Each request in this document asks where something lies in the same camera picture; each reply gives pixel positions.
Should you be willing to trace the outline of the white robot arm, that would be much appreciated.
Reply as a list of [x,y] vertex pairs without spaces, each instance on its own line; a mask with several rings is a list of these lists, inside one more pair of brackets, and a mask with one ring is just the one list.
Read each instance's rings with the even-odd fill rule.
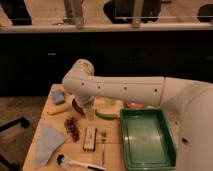
[[80,107],[95,96],[161,107],[181,115],[176,171],[213,171],[213,83],[171,77],[100,77],[77,60],[62,80]]

